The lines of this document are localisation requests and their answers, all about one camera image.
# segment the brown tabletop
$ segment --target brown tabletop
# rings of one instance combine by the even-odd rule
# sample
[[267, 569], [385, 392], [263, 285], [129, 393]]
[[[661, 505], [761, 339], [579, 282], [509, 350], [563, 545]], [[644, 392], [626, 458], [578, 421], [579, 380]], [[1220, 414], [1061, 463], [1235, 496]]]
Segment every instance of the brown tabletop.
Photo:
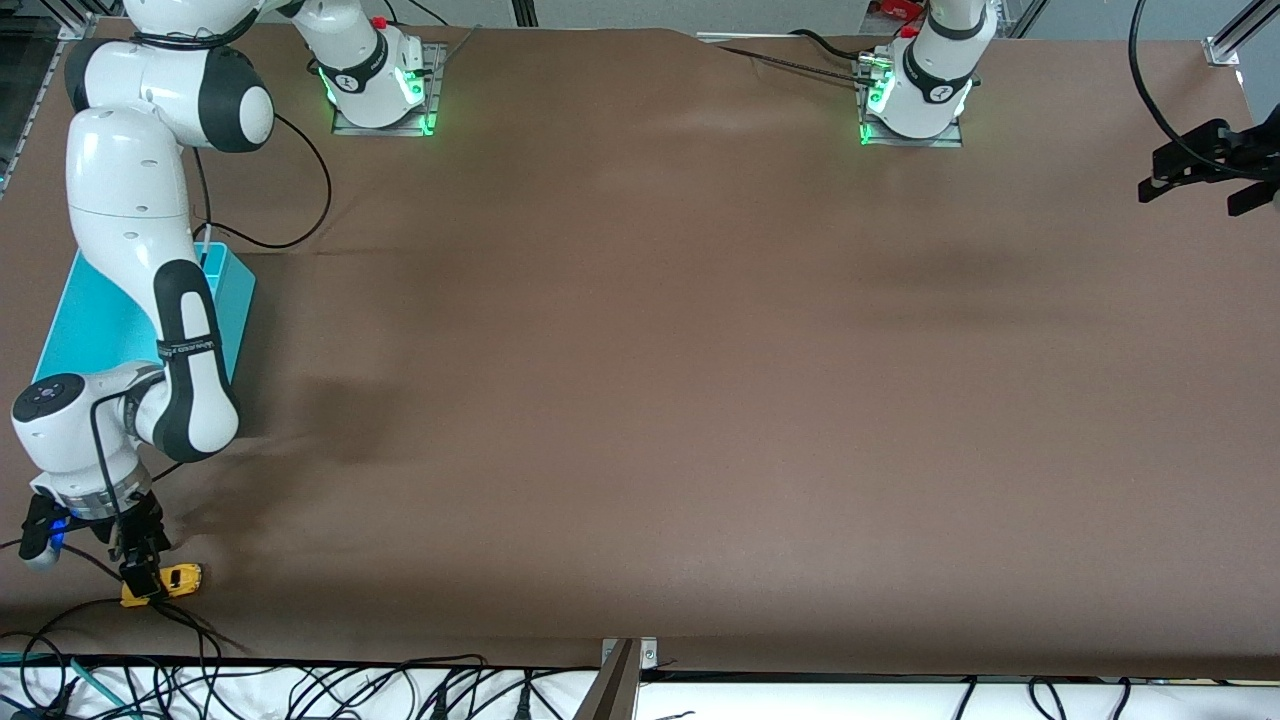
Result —
[[[242, 438], [157, 488], [209, 570], [184, 606], [242, 652], [1280, 670], [1280, 224], [1225, 186], [1137, 202], [1162, 136], [1121, 45], [995, 42], [963, 150], [860, 146], [840, 82], [664, 31], [481, 29], [435, 137], [334, 137], [289, 27], [238, 45], [335, 178], [306, 245], [232, 241]], [[1194, 44], [1143, 58], [1178, 127], [1248, 124]], [[3, 397], [74, 251], [64, 97], [0, 202]], [[320, 209], [283, 127], [205, 158], [220, 222], [280, 242]], [[17, 537], [35, 469], [9, 432], [0, 461]], [[113, 592], [0, 559], [5, 628]], [[70, 626], [195, 651], [146, 612]]]

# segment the yellow object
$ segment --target yellow object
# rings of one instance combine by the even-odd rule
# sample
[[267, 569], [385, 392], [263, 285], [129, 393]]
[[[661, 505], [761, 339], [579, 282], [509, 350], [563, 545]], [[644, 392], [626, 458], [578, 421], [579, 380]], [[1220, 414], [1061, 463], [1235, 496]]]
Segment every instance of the yellow object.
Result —
[[[160, 582], [164, 583], [169, 597], [182, 597], [200, 589], [201, 570], [195, 562], [183, 562], [160, 569]], [[147, 598], [133, 597], [129, 585], [120, 587], [120, 605], [124, 607], [145, 607]]]

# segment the blue cable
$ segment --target blue cable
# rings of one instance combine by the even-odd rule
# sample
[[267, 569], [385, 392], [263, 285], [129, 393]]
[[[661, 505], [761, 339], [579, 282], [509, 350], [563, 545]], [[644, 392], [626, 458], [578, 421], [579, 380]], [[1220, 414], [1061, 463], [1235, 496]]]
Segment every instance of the blue cable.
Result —
[[[120, 696], [113, 693], [110, 691], [110, 688], [108, 688], [106, 685], [104, 685], [102, 683], [100, 683], [99, 679], [95, 678], [92, 675], [92, 673], [90, 673], [88, 670], [86, 670], [79, 662], [77, 662], [74, 657], [70, 661], [70, 666], [72, 666], [72, 670], [74, 670], [76, 674], [79, 675], [79, 679], [84, 680], [84, 684], [87, 684], [88, 687], [91, 687], [95, 691], [97, 691], [99, 693], [101, 693], [102, 697], [105, 697], [106, 700], [111, 701], [111, 703], [115, 705], [115, 707], [118, 707], [120, 710], [123, 710], [124, 707], [128, 707], [124, 703], [124, 701], [120, 700]], [[128, 673], [129, 669], [125, 667], [124, 671]], [[131, 712], [129, 716], [133, 717], [133, 720], [142, 720], [142, 715], [138, 715], [137, 712]]]
[[22, 712], [27, 717], [32, 717], [33, 720], [40, 720], [40, 715], [37, 715], [35, 710], [32, 710], [29, 707], [23, 707], [20, 705], [18, 705], [18, 701], [13, 700], [12, 697], [9, 697], [6, 694], [0, 694], [0, 701], [8, 702], [9, 705], [17, 707], [18, 712]]

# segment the gray wall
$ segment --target gray wall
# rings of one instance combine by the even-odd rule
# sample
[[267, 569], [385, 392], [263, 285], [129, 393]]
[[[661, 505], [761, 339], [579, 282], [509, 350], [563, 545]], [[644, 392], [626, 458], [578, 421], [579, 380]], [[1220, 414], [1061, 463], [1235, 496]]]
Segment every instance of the gray wall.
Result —
[[[1050, 0], [1029, 36], [1125, 40], [1129, 37], [1134, 1]], [[1142, 14], [1142, 38], [1201, 40], [1217, 32], [1247, 4], [1247, 0], [1148, 0]], [[1274, 20], [1254, 37], [1240, 55], [1240, 74], [1249, 109], [1261, 120], [1280, 102], [1280, 20]], [[1116, 68], [1116, 72], [1128, 73], [1129, 69]]]

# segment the teal cable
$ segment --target teal cable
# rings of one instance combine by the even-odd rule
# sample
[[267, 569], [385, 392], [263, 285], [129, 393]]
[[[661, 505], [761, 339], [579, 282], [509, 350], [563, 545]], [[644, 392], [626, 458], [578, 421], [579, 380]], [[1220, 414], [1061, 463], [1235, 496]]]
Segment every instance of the teal cable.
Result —
[[[79, 675], [79, 679], [84, 680], [84, 684], [87, 684], [88, 687], [91, 687], [95, 691], [97, 691], [99, 693], [101, 693], [102, 697], [105, 697], [106, 700], [111, 701], [111, 703], [115, 705], [115, 707], [119, 707], [119, 708], [127, 707], [127, 705], [124, 703], [124, 701], [120, 700], [120, 696], [113, 693], [110, 691], [110, 688], [108, 688], [106, 685], [104, 685], [102, 683], [100, 683], [99, 679], [95, 678], [88, 670], [86, 670], [79, 662], [77, 662], [74, 657], [72, 659], [70, 665], [72, 665], [72, 670], [74, 670], [76, 674]], [[128, 673], [129, 669], [125, 667], [124, 671]], [[142, 720], [142, 715], [140, 715], [137, 712], [131, 712], [129, 717], [133, 717], [133, 720]]]

